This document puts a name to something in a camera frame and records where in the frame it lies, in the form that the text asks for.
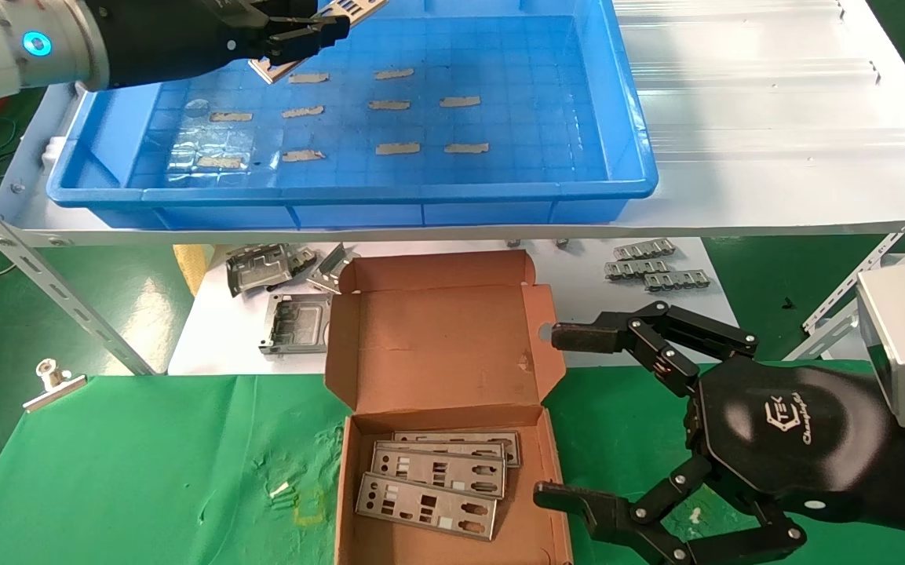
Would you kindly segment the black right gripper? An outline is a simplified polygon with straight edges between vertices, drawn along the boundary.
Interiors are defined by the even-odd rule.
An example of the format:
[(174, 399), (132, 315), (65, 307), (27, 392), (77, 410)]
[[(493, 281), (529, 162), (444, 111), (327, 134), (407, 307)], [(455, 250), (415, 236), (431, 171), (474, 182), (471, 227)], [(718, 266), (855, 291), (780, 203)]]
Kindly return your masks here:
[[(758, 339), (665, 301), (601, 312), (591, 324), (557, 323), (550, 343), (563, 352), (627, 352), (675, 396), (694, 394), (694, 448), (713, 459), (693, 455), (637, 501), (536, 483), (535, 504), (580, 517), (592, 540), (632, 549), (648, 564), (763, 564), (807, 541), (783, 511), (905, 530), (905, 427), (874, 377), (754, 361), (726, 361), (699, 377), (676, 344), (722, 362), (753, 358)], [(682, 541), (664, 519), (714, 478), (713, 489), (757, 526)]]

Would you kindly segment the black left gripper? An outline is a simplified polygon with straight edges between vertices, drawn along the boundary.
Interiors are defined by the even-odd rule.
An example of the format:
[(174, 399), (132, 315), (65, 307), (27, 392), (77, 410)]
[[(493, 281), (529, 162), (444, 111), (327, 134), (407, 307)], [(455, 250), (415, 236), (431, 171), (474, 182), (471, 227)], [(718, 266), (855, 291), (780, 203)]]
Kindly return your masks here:
[(103, 89), (194, 78), (252, 57), (307, 60), (348, 37), (319, 1), (86, 1), (105, 53)]

